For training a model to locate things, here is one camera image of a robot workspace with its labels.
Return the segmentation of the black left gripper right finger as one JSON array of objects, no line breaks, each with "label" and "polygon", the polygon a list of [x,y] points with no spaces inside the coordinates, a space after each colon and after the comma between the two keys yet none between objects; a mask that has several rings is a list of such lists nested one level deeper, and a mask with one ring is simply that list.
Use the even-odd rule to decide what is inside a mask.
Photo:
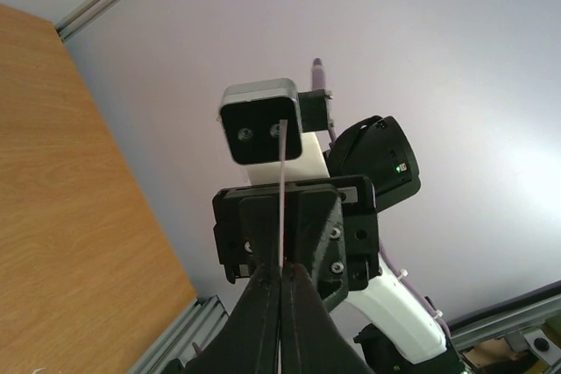
[{"label": "black left gripper right finger", "polygon": [[283,373],[353,374],[372,371],[338,333],[303,265],[284,264],[280,308]]}]

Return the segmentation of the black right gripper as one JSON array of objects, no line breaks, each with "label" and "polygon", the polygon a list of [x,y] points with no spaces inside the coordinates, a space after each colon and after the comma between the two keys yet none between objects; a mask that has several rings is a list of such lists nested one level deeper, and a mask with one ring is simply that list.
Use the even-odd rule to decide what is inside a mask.
[{"label": "black right gripper", "polygon": [[[379,212],[421,187],[412,147],[392,116],[344,131],[323,156],[326,179],[286,181],[285,251],[301,264],[327,311],[380,276]],[[278,269],[279,182],[220,190],[212,200],[220,264],[230,283],[258,265]]]}]

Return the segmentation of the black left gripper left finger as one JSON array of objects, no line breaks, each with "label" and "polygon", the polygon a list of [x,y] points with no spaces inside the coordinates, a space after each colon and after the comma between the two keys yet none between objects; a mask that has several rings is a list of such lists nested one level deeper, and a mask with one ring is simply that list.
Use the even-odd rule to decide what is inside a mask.
[{"label": "black left gripper left finger", "polygon": [[279,370],[281,278],[277,267],[260,265],[227,322],[187,373],[276,373]]}]

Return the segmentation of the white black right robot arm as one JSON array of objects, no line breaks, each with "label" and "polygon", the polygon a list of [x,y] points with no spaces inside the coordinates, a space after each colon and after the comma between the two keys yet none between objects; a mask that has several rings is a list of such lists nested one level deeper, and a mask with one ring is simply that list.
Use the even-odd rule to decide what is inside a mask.
[{"label": "white black right robot arm", "polygon": [[235,161],[264,172],[213,199],[219,262],[247,286],[195,370],[461,372],[438,312],[381,249],[378,213],[420,187],[397,121],[356,123],[328,153],[286,112],[221,122]]}]

